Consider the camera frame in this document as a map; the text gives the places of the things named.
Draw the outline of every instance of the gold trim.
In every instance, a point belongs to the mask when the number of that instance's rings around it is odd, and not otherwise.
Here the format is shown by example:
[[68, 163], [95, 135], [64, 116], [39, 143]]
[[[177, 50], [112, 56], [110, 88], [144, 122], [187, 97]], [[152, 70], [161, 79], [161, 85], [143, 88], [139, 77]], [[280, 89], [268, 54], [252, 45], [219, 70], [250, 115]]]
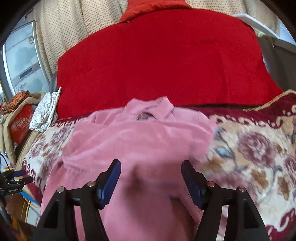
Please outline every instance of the gold trim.
[[26, 202], [24, 202], [24, 204], [23, 204], [23, 206], [22, 206], [22, 213], [21, 213], [21, 215], [20, 215], [20, 220], [21, 220], [21, 221], [22, 221], [22, 214], [23, 214], [23, 212], [24, 212], [25, 204], [26, 204]]
[[28, 214], [29, 214], [29, 209], [30, 209], [31, 201], [28, 202], [27, 210], [26, 210], [26, 216], [25, 216], [25, 222], [28, 221]]
[[281, 97], [287, 96], [288, 94], [295, 94], [296, 95], [296, 91], [294, 90], [287, 90], [284, 93], [278, 95], [277, 97], [273, 98], [271, 101], [267, 102], [264, 105], [258, 106], [258, 107], [254, 107], [254, 108], [247, 108], [247, 109], [243, 109], [243, 111], [258, 111], [258, 110], [262, 110], [265, 109], [267, 107], [269, 107], [271, 104], [273, 104], [274, 102], [278, 101]]

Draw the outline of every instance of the white cloth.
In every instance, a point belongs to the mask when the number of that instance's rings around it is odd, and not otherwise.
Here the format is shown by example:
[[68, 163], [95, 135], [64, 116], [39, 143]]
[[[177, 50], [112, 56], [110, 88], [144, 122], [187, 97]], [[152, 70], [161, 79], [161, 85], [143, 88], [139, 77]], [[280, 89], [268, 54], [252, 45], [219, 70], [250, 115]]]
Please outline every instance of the white cloth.
[[55, 108], [57, 106], [61, 90], [62, 88], [60, 87], [57, 92], [48, 92], [45, 94], [33, 114], [29, 126], [30, 130], [44, 132], [50, 127], [51, 123], [54, 123], [57, 120]]

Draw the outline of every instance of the floral blanket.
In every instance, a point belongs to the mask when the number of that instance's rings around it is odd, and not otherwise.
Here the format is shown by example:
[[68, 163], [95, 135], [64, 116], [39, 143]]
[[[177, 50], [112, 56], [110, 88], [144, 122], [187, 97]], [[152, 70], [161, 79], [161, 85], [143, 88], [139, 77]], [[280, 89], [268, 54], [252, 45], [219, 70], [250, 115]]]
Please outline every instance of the floral blanket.
[[61, 160], [62, 149], [69, 141], [76, 121], [84, 116], [60, 119], [38, 136], [31, 149], [25, 155], [22, 170], [33, 177], [33, 182], [27, 184], [33, 198], [41, 204], [47, 177], [53, 165]]
[[[286, 91], [255, 109], [197, 108], [217, 129], [198, 171], [221, 187], [247, 188], [266, 225], [270, 240], [285, 240], [296, 225], [296, 92]], [[75, 119], [59, 120], [32, 145], [22, 168], [34, 182], [29, 188], [42, 200], [49, 172], [61, 158]], [[227, 208], [218, 240], [223, 240]]]

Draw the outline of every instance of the red pillow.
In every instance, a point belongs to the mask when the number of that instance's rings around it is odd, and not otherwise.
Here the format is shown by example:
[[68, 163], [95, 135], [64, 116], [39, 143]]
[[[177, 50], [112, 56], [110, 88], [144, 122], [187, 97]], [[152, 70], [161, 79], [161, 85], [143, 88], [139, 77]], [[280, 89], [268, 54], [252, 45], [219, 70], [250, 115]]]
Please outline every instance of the red pillow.
[[145, 13], [162, 9], [191, 8], [185, 0], [128, 0], [128, 7], [119, 22], [130, 21]]
[[97, 31], [59, 58], [57, 85], [59, 118], [133, 98], [258, 106], [283, 93], [251, 27], [203, 9], [155, 11]]

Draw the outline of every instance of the pink sweater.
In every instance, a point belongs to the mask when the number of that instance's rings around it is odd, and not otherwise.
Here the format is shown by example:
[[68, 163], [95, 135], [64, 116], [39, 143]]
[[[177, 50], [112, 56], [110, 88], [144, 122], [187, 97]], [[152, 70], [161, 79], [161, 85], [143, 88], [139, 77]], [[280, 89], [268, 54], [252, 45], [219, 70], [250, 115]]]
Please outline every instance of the pink sweater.
[[[110, 241], [192, 240], [191, 216], [200, 215], [181, 163], [204, 157], [214, 128], [201, 112], [174, 107], [167, 97], [133, 99], [125, 108], [94, 112], [76, 124], [62, 161], [49, 175], [41, 211], [59, 186], [82, 187], [119, 159], [121, 176], [100, 211]], [[81, 213], [75, 215], [79, 240], [84, 240]]]

